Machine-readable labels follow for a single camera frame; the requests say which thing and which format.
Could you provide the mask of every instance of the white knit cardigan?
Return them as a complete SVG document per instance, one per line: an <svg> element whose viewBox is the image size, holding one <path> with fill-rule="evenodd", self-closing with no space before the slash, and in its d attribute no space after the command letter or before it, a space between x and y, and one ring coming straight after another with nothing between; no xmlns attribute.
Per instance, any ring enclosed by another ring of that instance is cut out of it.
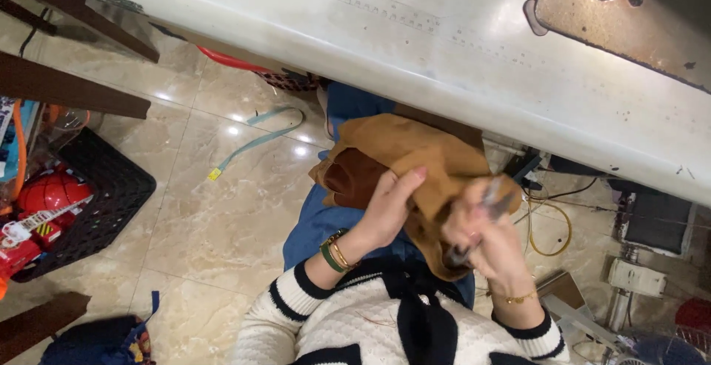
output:
<svg viewBox="0 0 711 365"><path fill-rule="evenodd" d="M350 278L334 290L323 290L308 279L300 263L256 298L244 317L230 363L408 364L407 350L412 363L412 352L420 347L405 344L401 338L401 299L391 297L385 279L382 272L370 273ZM495 317L491 320L472 312L439 289L419 298L425 306L439 301L435 305L456 322L454 331L445 337L456 344L444 344L452 352L440 351L430 360L423 359L423 364L525 364L517 362L523 358L534 364L566 364L570 360L560 330L548 313L540 326L518 330L498 324ZM435 334L445 334L444 329L435 328ZM502 360L491 353L523 358L510 361L505 356ZM450 354L450 360L442 359Z"/></svg>

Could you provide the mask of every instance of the gold bracelet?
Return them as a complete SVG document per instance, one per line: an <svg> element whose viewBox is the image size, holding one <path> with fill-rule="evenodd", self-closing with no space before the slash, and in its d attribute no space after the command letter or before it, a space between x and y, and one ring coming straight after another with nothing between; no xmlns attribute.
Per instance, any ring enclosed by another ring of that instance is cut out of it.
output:
<svg viewBox="0 0 711 365"><path fill-rule="evenodd" d="M333 250L336 252L336 255L338 256L338 259L341 260L341 263L345 265L343 268L350 270L351 266L348 264L346 259L343 257L343 254L341 254L341 250L338 249L338 245L336 244L335 241L331 243L331 246L333 247Z"/></svg>
<svg viewBox="0 0 711 365"><path fill-rule="evenodd" d="M508 304L511 304L512 302L515 302L516 304L522 304L523 300L525 300L527 298L533 298L533 297L538 297L538 290L537 289L533 289L533 291L531 291L527 295L524 295L521 297L506 297L506 298L504 298L504 300L506 300L506 302Z"/></svg>

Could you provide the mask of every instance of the woman's right hand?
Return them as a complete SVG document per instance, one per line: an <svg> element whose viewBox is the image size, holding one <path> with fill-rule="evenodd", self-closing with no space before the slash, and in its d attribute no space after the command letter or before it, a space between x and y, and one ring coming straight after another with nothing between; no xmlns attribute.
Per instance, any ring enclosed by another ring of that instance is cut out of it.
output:
<svg viewBox="0 0 711 365"><path fill-rule="evenodd" d="M526 267L518 231L508 214L490 219L482 204L492 179L478 179L457 199L442 228L444 237L460 248L469 247L469 262L503 297L521 297L535 288Z"/></svg>

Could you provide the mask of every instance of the blue jeans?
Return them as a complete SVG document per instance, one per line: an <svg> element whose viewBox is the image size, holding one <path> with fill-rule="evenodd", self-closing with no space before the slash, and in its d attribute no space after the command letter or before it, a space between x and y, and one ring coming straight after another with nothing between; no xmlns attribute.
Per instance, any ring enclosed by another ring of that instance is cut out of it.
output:
<svg viewBox="0 0 711 365"><path fill-rule="evenodd" d="M389 99L364 92L363 90L333 82L328 86L328 119L334 127L334 138L339 140L337 127L343 122L374 116L393 111L395 103ZM323 160L328 151L318 153L318 158ZM298 223L289 233L284 243L284 270L293 268L299 262L310 258L318 252L318 246L328 236L340 228L352 228L363 217L365 211L355 208L339 206L325 206L322 202L326 196L326 189L315 184L308 192ZM365 258L376 258L386 255L397 255L403 261L415 258L424 261L424 256L414 243L407 237L404 230L400 230L395 240L387 247L378 248L366 255ZM465 278L454 282L464 301L469 308L474 306L474 274L470 273Z"/></svg>

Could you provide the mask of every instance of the woman's left hand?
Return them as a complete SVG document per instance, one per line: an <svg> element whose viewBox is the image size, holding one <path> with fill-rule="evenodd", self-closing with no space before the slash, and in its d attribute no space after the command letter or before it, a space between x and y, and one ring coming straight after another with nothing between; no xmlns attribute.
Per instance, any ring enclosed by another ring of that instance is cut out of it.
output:
<svg viewBox="0 0 711 365"><path fill-rule="evenodd" d="M407 199L422 185L426 176L427 168L424 166L405 173L401 178L392 170L383 173L363 218L347 235L358 238L368 252L388 246L403 228L409 212Z"/></svg>

